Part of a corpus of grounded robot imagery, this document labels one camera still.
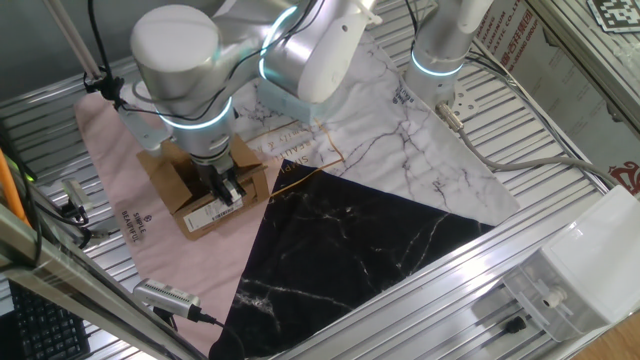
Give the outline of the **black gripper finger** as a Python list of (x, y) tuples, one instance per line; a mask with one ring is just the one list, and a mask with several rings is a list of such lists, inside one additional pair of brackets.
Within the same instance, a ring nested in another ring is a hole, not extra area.
[(237, 178), (234, 175), (228, 175), (223, 180), (223, 184), (225, 188), (229, 191), (232, 201), (239, 201), (246, 195), (246, 191), (240, 185), (240, 183), (238, 182)]
[(227, 206), (231, 206), (234, 202), (231, 192), (227, 189), (224, 183), (214, 183), (213, 192), (215, 195), (223, 201)]

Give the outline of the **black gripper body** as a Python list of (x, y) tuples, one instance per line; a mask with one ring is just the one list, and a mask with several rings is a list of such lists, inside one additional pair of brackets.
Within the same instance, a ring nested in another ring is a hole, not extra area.
[(199, 157), (193, 155), (192, 161), (201, 181), (214, 196), (216, 196), (213, 192), (214, 183), (223, 183), (223, 180), (228, 175), (234, 175), (236, 177), (235, 164), (230, 154), (223, 154), (216, 157)]

